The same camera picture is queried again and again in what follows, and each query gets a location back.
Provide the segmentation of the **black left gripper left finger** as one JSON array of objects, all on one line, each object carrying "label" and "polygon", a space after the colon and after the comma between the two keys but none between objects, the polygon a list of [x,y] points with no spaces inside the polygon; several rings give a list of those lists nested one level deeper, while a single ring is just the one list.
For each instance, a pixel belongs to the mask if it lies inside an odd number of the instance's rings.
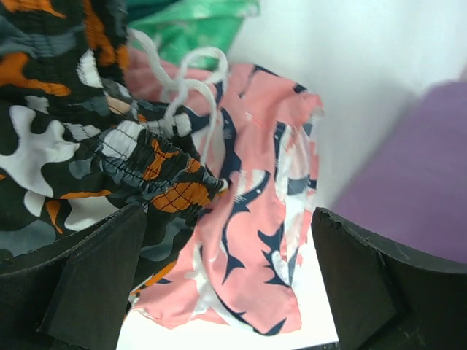
[{"label": "black left gripper left finger", "polygon": [[1,262],[2,349],[115,349],[146,226],[128,205]]}]

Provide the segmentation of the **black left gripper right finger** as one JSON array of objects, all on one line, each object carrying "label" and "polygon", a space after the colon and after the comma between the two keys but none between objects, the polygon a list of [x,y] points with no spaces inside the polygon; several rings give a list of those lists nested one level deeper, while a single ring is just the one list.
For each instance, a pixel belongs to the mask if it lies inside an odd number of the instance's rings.
[{"label": "black left gripper right finger", "polygon": [[312,236],[340,349],[466,348],[466,264],[324,208]]}]

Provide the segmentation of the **teal green cloth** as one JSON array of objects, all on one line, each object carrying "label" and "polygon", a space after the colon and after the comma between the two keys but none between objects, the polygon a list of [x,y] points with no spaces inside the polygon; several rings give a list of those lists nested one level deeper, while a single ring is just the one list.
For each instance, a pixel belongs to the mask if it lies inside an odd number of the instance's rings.
[{"label": "teal green cloth", "polygon": [[127,1],[128,26],[148,35],[159,56],[180,64],[190,51],[216,47],[227,53],[259,1]]}]

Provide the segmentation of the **camouflage orange black shorts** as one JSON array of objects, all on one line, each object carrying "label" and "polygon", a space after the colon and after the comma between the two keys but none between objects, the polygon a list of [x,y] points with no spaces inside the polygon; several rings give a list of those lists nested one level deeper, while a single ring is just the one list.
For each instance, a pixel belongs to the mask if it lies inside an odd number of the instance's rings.
[{"label": "camouflage orange black shorts", "polygon": [[137,203],[147,229],[132,295],[160,281],[227,187],[165,106],[127,90],[121,1],[1,3],[1,258]]}]

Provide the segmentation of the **pink shark print shorts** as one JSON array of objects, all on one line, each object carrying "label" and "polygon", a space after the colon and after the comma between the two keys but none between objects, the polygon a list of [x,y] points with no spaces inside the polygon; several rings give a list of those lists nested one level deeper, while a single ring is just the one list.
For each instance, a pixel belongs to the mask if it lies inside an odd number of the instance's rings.
[{"label": "pink shark print shorts", "polygon": [[176,265],[141,291],[134,308],[169,329],[202,319],[261,335],[298,330],[293,280],[314,210],[320,97],[253,64],[224,69],[218,82],[188,63],[162,67],[171,78],[207,83],[217,98],[213,131],[196,91],[185,119],[208,167],[230,186],[201,215]]}]

